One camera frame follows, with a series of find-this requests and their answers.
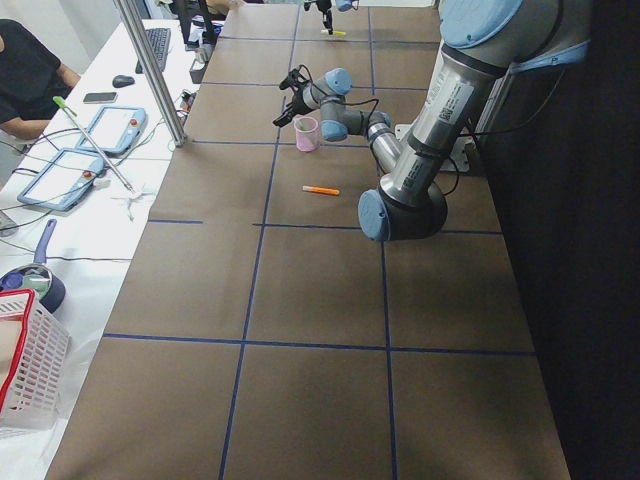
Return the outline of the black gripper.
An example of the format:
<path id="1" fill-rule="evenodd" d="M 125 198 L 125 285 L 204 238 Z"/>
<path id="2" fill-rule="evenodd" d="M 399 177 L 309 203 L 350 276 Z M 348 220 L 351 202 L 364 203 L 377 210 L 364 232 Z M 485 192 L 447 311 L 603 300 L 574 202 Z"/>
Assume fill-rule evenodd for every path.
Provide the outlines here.
<path id="1" fill-rule="evenodd" d="M 333 30 L 333 16 L 332 16 L 332 2 L 330 0 L 317 0 L 316 7 L 322 14 L 322 22 L 328 34 L 332 34 Z"/>
<path id="2" fill-rule="evenodd" d="M 286 126 L 297 115 L 304 116 L 320 108 L 311 84 L 291 86 L 290 89 L 292 91 L 291 101 L 285 106 L 284 111 L 272 121 L 274 126 Z"/>

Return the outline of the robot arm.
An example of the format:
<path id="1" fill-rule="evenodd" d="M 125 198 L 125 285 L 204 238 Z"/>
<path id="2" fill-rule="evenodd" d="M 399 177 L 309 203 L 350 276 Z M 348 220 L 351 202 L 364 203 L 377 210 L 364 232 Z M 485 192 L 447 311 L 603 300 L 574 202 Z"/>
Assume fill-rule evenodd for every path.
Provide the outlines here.
<path id="1" fill-rule="evenodd" d="M 424 106 L 408 132 L 396 137 L 387 114 L 348 107 L 352 79 L 343 68 L 317 79 L 291 70 L 280 83 L 291 101 L 274 125 L 319 111 L 324 140 L 361 135 L 383 171 L 377 188 L 358 202 L 366 237 L 377 242 L 423 239 L 445 223 L 447 204 L 434 179 L 486 92 L 507 72 L 581 61 L 589 42 L 589 1 L 447 1 L 439 9 L 441 63 Z"/>
<path id="2" fill-rule="evenodd" d="M 359 7 L 359 2 L 356 0 L 317 0 L 315 4 L 322 13 L 323 26 L 328 35 L 334 34 L 333 8 L 339 12 L 347 12 L 352 9 L 357 10 Z"/>

